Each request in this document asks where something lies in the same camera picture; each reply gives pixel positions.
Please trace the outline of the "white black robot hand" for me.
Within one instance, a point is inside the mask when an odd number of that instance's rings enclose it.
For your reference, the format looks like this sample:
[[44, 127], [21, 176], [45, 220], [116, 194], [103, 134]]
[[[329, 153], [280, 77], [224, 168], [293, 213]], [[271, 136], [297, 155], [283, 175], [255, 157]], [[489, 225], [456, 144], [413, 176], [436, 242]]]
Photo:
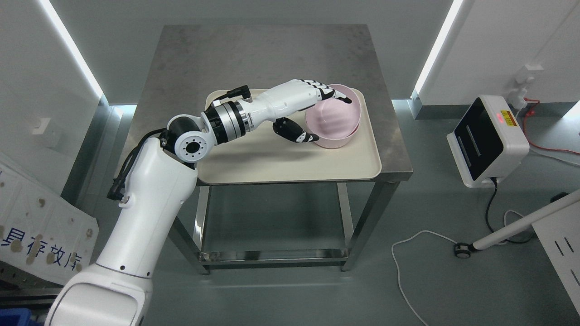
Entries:
[[337, 99], [348, 105], [353, 102], [352, 97], [324, 83], [294, 79], [264, 91], [251, 101], [238, 100], [237, 103], [247, 119], [246, 132], [269, 120], [273, 122], [274, 132], [282, 138], [296, 143], [310, 143], [317, 142], [319, 136], [308, 133], [289, 116], [327, 99]]

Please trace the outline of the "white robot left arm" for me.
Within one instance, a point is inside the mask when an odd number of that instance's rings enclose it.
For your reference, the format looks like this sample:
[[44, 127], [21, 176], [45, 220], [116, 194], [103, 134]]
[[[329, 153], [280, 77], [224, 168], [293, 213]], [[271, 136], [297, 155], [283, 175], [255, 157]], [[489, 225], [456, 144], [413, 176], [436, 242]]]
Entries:
[[246, 85], [218, 97], [199, 116], [180, 114], [149, 132], [129, 153], [108, 198], [118, 200], [118, 221], [94, 264], [60, 291], [46, 326], [139, 326], [153, 295], [152, 276], [162, 246], [183, 203], [193, 193], [195, 165], [219, 143], [249, 130], [240, 105]]

